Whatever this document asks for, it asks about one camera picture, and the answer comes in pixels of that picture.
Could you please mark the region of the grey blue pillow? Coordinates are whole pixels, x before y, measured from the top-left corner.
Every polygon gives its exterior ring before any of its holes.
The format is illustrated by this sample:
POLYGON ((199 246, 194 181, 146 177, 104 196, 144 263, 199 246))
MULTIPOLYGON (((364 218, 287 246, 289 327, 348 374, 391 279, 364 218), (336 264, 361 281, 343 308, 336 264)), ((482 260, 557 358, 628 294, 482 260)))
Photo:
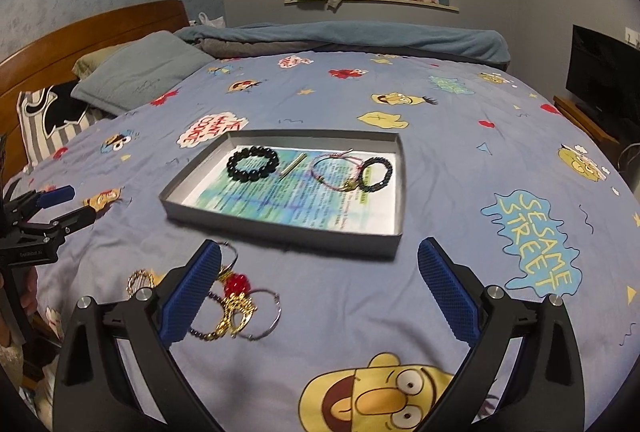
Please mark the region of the grey blue pillow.
POLYGON ((159 98, 212 61, 207 53, 162 30, 115 52, 80 79, 70 96, 120 116, 159 98))

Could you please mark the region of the grey shallow cardboard tray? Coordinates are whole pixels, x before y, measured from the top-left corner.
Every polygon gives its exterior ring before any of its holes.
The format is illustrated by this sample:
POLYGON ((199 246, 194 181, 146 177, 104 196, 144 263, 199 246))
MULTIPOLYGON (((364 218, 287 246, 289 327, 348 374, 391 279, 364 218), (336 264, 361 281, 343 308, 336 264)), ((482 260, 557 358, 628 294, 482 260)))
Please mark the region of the grey shallow cardboard tray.
POLYGON ((160 203, 171 220, 216 233, 390 259, 404 225, 404 149, 393 132, 227 132, 169 181, 160 203), (276 170, 255 182, 232 180, 228 161, 253 146, 276 152, 276 170))

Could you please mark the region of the wooden window sill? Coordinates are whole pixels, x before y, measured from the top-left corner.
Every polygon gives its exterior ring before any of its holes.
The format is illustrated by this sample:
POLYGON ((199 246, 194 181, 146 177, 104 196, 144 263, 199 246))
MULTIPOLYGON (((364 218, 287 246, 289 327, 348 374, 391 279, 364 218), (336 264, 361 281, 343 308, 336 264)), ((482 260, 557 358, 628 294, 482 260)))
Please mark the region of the wooden window sill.
MULTIPOLYGON (((446 4, 434 3, 434 2, 422 2, 422 1, 414 1, 414 0, 342 0, 339 6, 343 4, 353 3, 353 4, 386 4, 386 6, 403 6, 403 7, 412 7, 412 8, 421 8, 421 9, 430 9, 437 11, 444 11, 449 13, 460 13, 460 9, 454 6, 447 6, 446 4)), ((300 6, 301 4, 306 4, 307 6, 314 7, 329 7, 329 1, 323 0, 284 0, 283 3, 285 6, 300 6)))

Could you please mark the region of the blue Sesame Street bedsheet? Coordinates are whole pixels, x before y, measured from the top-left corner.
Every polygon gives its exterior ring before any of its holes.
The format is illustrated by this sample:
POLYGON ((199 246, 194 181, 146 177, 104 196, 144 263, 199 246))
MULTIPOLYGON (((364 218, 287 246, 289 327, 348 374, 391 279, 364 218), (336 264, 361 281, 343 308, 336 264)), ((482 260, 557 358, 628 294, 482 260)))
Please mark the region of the blue Sesame Street bedsheet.
POLYGON ((174 90, 82 131, 17 190, 118 189, 93 226, 39 270, 39 308, 63 329, 76 301, 122 300, 137 270, 164 274, 220 233, 168 220, 160 192, 227 132, 397 133, 406 204, 395 256, 377 260, 229 234, 238 271, 279 293, 256 342, 186 337, 175 359, 230 431, 405 431, 468 348, 424 284, 434 237, 511 297, 560 296, 596 420, 639 354, 639 205, 612 163, 529 86, 489 68, 366 53, 213 62, 174 90))

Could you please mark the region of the striped black white pillow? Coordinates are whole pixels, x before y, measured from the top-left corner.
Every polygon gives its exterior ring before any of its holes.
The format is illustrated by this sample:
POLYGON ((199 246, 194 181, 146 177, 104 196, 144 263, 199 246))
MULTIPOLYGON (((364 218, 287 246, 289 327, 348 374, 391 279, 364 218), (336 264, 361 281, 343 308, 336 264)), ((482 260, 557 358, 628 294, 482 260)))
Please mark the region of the striped black white pillow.
POLYGON ((73 98, 77 84, 72 80, 18 95, 16 111, 29 166, 37 166, 105 117, 99 108, 73 98))

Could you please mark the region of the black television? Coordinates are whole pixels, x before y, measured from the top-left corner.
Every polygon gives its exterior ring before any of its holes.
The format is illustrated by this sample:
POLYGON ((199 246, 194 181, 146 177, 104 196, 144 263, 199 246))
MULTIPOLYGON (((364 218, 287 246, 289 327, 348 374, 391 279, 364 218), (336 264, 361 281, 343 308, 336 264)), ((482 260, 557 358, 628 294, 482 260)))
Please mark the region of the black television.
POLYGON ((639 50, 574 25, 565 89, 616 137, 639 140, 639 50))

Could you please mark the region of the yellow green pillow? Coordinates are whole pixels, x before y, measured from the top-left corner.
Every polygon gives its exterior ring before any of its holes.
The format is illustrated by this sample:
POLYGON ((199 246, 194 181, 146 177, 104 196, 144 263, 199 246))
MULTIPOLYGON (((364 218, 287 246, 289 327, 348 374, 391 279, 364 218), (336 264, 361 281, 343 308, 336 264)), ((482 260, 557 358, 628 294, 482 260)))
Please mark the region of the yellow green pillow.
POLYGON ((118 51, 129 46, 129 42, 124 44, 115 44, 96 50, 85 55, 82 55, 74 64, 72 73, 79 79, 86 79, 92 73, 94 73, 106 60, 113 56, 118 51))

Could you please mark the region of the teal folded blanket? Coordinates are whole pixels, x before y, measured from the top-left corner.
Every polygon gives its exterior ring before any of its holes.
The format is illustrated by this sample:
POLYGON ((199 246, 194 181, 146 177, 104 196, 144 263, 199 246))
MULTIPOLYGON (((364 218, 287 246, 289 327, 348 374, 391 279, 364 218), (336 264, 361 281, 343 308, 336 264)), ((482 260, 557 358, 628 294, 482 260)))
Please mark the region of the teal folded blanket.
POLYGON ((176 36, 214 58, 304 51, 388 52, 485 64, 506 70, 511 54, 495 30, 378 21, 256 24, 233 28, 183 27, 176 36))

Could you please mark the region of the wooden headboard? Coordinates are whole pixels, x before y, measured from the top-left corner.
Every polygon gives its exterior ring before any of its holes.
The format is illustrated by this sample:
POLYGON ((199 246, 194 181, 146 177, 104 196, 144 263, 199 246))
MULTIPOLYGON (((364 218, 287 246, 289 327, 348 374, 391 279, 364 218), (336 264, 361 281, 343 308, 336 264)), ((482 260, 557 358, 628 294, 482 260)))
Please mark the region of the wooden headboard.
POLYGON ((1 133, 6 136, 2 180, 27 165, 16 101, 21 92, 37 91, 75 78, 72 68, 85 54, 135 41, 159 30, 189 25, 180 0, 135 4, 73 22, 17 50, 1 62, 1 133))

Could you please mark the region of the printed paper sheet in tray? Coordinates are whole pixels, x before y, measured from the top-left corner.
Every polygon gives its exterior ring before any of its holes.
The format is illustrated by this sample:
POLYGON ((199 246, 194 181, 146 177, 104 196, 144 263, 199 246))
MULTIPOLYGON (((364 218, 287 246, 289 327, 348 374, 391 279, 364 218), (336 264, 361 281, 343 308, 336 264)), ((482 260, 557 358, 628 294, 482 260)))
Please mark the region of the printed paper sheet in tray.
POLYGON ((392 235, 396 232, 394 152, 273 146, 269 156, 236 145, 191 174, 179 204, 247 221, 308 230, 392 235), (307 158, 284 179, 280 171, 300 153, 307 158))

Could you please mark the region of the white plastic bag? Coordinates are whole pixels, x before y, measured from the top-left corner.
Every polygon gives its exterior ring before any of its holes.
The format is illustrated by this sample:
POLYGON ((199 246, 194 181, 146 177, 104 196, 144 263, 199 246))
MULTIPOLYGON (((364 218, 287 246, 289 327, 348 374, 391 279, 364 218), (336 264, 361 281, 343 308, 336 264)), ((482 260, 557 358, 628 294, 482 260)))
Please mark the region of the white plastic bag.
POLYGON ((200 12, 198 14, 198 22, 200 22, 201 25, 219 29, 226 27, 226 20, 223 16, 218 16, 218 18, 210 18, 205 12, 200 12))

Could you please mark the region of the white wall socket strip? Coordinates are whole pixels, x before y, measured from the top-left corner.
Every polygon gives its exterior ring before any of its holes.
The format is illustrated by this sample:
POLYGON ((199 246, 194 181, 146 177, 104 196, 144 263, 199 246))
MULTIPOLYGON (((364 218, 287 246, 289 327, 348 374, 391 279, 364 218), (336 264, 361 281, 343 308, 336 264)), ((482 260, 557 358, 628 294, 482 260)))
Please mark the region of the white wall socket strip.
POLYGON ((630 46, 633 46, 636 49, 640 48, 640 33, 638 32, 638 30, 626 27, 624 40, 630 46))

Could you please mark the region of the wooden TV stand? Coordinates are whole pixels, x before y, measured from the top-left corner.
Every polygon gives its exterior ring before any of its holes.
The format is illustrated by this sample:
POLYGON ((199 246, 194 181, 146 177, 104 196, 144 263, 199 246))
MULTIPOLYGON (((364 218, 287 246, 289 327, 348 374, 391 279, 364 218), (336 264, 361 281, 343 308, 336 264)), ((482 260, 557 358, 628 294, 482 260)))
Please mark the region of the wooden TV stand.
POLYGON ((575 102, 553 96, 553 105, 565 118, 585 132, 605 155, 616 158, 623 151, 623 145, 584 113, 575 102))

